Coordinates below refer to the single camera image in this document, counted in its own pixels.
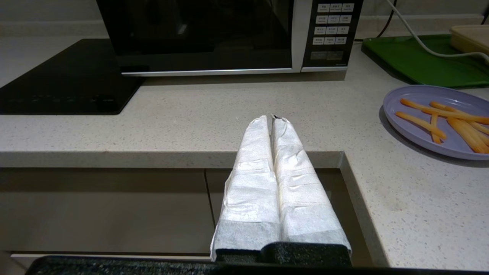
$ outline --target black cooktop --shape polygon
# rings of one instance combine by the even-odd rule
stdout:
[[[116,115],[143,82],[122,76],[109,39],[82,39],[0,88],[3,115]]]

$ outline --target microwave button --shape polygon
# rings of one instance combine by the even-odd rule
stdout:
[[[345,45],[346,44],[346,37],[337,37],[334,44],[335,45]]]
[[[338,27],[338,34],[348,34],[348,31],[350,31],[350,27],[348,26]]]
[[[327,51],[313,51],[311,53],[311,60],[326,60],[328,59]]]
[[[317,12],[330,12],[329,4],[319,4],[317,6]]]
[[[318,15],[316,16],[316,24],[326,24],[328,22],[327,15]]]
[[[341,60],[341,59],[343,59],[343,52],[342,51],[329,51],[327,59],[329,59],[329,60]]]
[[[315,27],[314,28],[314,34],[326,34],[326,27]]]
[[[326,34],[336,34],[338,31],[338,27],[327,27]]]
[[[355,3],[344,3],[341,11],[342,12],[353,12],[354,6],[355,6]]]
[[[341,12],[342,4],[331,4],[330,12]]]
[[[335,37],[326,37],[324,39],[324,45],[334,45]]]
[[[349,24],[352,21],[351,15],[342,15],[339,19],[341,24]]]
[[[312,40],[313,45],[323,45],[324,44],[324,37],[314,37]]]
[[[328,24],[338,24],[338,23],[339,23],[339,15],[330,15],[328,17]]]

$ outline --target white cable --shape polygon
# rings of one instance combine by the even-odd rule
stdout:
[[[438,56],[438,57],[478,56],[478,57],[484,58],[487,62],[489,62],[489,56],[487,56],[485,53],[482,53],[482,52],[468,52],[468,53],[459,53],[459,54],[441,54],[441,53],[437,53],[437,52],[434,52],[434,51],[430,50],[421,41],[421,39],[414,33],[413,29],[411,29],[411,27],[409,26],[409,24],[406,22],[406,20],[401,15],[401,13],[396,9],[396,7],[389,0],[386,0],[386,1],[389,3],[389,5],[391,5],[392,10],[397,14],[397,16],[399,17],[399,19],[401,20],[401,22],[404,24],[404,26],[406,26],[407,30],[411,33],[411,35],[414,37],[414,39],[416,39],[416,41],[418,41],[418,43],[421,45],[421,47],[423,47],[423,49],[425,49],[427,52],[431,53],[432,55]]]

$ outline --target white speckled countertop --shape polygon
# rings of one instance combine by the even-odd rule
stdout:
[[[78,39],[0,38],[0,86]],[[119,115],[1,115],[0,166],[230,168],[246,125],[274,113],[294,124],[316,167],[341,168],[376,263],[489,270],[489,162],[396,134],[382,100],[406,84],[359,45],[345,81],[323,78],[158,78]],[[489,99],[489,89],[465,91]]]

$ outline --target microwave control panel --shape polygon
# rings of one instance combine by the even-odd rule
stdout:
[[[363,0],[314,0],[302,67],[348,65]]]

